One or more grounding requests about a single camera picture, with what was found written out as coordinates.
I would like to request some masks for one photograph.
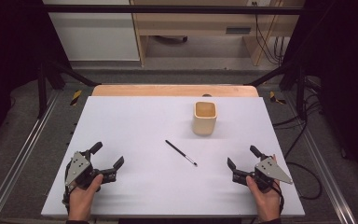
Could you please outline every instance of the table surface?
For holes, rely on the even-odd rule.
[[[191,131],[197,101],[217,105],[213,134]],[[199,166],[165,143],[168,139]],[[253,171],[259,162],[250,145],[275,154],[289,174],[264,101],[259,97],[91,96],[62,161],[43,216],[66,217],[61,204],[64,170],[75,151],[96,142],[103,147],[91,157],[94,168],[108,169],[121,156],[125,163],[117,182],[102,185],[92,214],[99,217],[246,217],[256,214],[250,191],[233,183],[227,167]],[[283,216],[303,216],[294,185],[281,184]]]

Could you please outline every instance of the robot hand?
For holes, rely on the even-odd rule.
[[[92,180],[97,175],[103,175],[103,183],[110,183],[116,181],[117,170],[124,163],[124,158],[121,157],[113,165],[112,169],[98,170],[94,169],[91,164],[91,153],[94,155],[103,144],[96,143],[91,149],[84,152],[75,152],[74,157],[66,165],[65,170],[65,193],[63,194],[62,203],[65,204],[69,211],[69,197],[74,188],[86,189],[91,184]]]

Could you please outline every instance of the sleeve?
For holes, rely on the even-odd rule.
[[[65,224],[89,224],[88,221],[73,221],[73,220],[67,220]]]
[[[273,219],[268,222],[260,222],[260,224],[282,224],[280,218]]]

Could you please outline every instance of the human hand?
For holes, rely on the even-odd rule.
[[[103,183],[103,175],[97,175],[87,189],[75,188],[69,200],[68,220],[88,221],[94,194]]]
[[[246,183],[249,190],[252,192],[255,198],[255,204],[257,206],[257,214],[260,222],[271,221],[280,217],[280,195],[275,191],[269,189],[266,192],[260,191],[255,181],[246,176]],[[279,181],[274,181],[273,186],[278,189]]]

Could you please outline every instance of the white cabinet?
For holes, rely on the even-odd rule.
[[[44,0],[45,4],[128,5],[128,0]],[[69,61],[139,61],[130,13],[49,13]]]

